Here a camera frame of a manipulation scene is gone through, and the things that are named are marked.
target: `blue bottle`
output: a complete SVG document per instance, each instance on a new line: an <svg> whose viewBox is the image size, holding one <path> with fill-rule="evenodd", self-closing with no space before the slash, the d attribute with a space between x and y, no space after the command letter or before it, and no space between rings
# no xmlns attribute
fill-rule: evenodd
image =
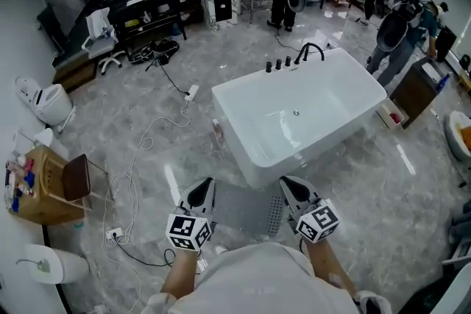
<svg viewBox="0 0 471 314"><path fill-rule="evenodd" d="M439 81L439 83L436 85L437 91L442 91L443 87L447 83L447 80L450 78L450 74L446 74L445 76L442 77L442 79Z"/></svg>

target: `black cable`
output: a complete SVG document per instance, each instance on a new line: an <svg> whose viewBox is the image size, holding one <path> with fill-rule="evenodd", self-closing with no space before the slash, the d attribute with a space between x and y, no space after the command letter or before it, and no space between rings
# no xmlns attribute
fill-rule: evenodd
<svg viewBox="0 0 471 314"><path fill-rule="evenodd" d="M134 259L135 261L139 262L139 263L142 263L144 265L151 265L153 267L171 267L171 265L174 264L174 260L175 260L175 251L173 251L172 249L165 249L165 251L163 252L163 259L165 260L165 264L153 264L153 263L147 263L147 262L144 262L142 260L139 260L138 258L136 257L133 257L130 253L128 253L126 250L123 249L123 246L121 246L119 243L118 243L118 240L116 239L116 235L113 234L113 238L116 242L116 245L118 245L118 247L128 256L130 257L131 259ZM174 259L169 262L169 260L167 259L167 252L170 251L173 255L174 255Z"/></svg>
<svg viewBox="0 0 471 314"><path fill-rule="evenodd" d="M165 71L163 65L161 65L161 64L159 63L159 66L162 68L162 70L163 70L165 76L167 76L167 79L170 80L170 82L173 84L173 86L174 86L180 93L183 93L183 94L186 94L187 96L190 96L190 93L189 93L189 92L184 92L184 91L180 90L180 89L175 85L175 83L172 81L172 79L170 79L170 76L167 74L167 71Z"/></svg>
<svg viewBox="0 0 471 314"><path fill-rule="evenodd" d="M280 40L278 39L278 36L280 36L280 30L279 30L279 29L277 29L277 34L275 35L275 40L277 40L277 42L280 44L281 47L285 47L285 48L287 48L287 49L293 49L293 50L295 50L295 51L297 51L297 52L301 52L301 50L295 49L293 46L285 46L285 45L283 45L283 44L280 42ZM316 50L316 51L310 51L310 52L309 52L309 54L315 54L315 53L319 53L319 52L318 52L317 50Z"/></svg>
<svg viewBox="0 0 471 314"><path fill-rule="evenodd" d="M280 35L280 30L277 29L277 34L275 35L275 40L278 41L278 43L280 44L281 47L285 47L285 48L287 48L287 49L293 49L293 50L295 50L295 51L297 51L297 52L301 52L301 50L295 49L293 46L285 46L285 45L283 45L283 44L280 42L280 40L278 39L278 36L279 36L279 35Z"/></svg>
<svg viewBox="0 0 471 314"><path fill-rule="evenodd" d="M185 91L179 89L179 88L175 85L175 83L173 82L173 80L170 79L170 76L167 74L167 71L165 71L165 68L163 67L163 65L160 64L160 59L159 59L159 58L160 58L159 55L156 56L156 57L153 59L153 61L151 61L151 63L147 66L145 72L147 72L147 71L149 70L149 68L151 68L153 65L159 65L159 66L162 68L162 70L163 70L165 76L167 76L167 79L170 80L170 82L173 84L173 86L175 87L175 89L177 89L177 90L178 90L180 93L182 93L182 94L185 94L185 95L187 95L187 96L190 96L190 93L189 93L189 92L185 92Z"/></svg>

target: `bathtub faucet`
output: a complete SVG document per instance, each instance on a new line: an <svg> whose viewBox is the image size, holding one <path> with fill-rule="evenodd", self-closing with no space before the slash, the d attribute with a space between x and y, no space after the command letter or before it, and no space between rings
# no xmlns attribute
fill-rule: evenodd
<svg viewBox="0 0 471 314"><path fill-rule="evenodd" d="M315 47L316 49L319 50L319 52L321 53L321 58L322 58L322 61L324 61L324 52L322 51L322 49L320 47L318 47L315 43L311 43L311 42L307 42L301 49L300 51L300 54L297 56L296 60L294 61L294 64L300 64L300 59L301 59L301 56L302 56L302 53L304 52L304 58L302 60L306 61L308 60L308 54L309 54L309 46L313 46Z"/></svg>

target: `toilet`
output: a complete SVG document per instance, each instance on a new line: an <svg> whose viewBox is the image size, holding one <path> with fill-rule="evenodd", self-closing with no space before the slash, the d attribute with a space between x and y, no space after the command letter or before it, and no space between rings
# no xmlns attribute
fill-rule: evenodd
<svg viewBox="0 0 471 314"><path fill-rule="evenodd" d="M30 78L17 77L16 93L44 123L57 126L64 122L72 111L72 102L61 84L41 89Z"/></svg>

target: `office chair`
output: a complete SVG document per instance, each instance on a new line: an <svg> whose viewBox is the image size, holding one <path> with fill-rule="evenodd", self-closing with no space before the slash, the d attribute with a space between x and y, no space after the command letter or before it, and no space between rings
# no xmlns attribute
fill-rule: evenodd
<svg viewBox="0 0 471 314"><path fill-rule="evenodd" d="M115 35L115 29L108 21L109 12L110 8L103 8L102 10L97 10L87 16L88 33L90 35L82 44L82 50L88 53L88 59L90 60L112 52L118 42L118 38ZM110 63L117 64L119 68L122 67L121 62L116 59L120 54L126 54L126 52L124 50L117 51L98 62L99 66L103 65L102 75L105 74L106 68Z"/></svg>

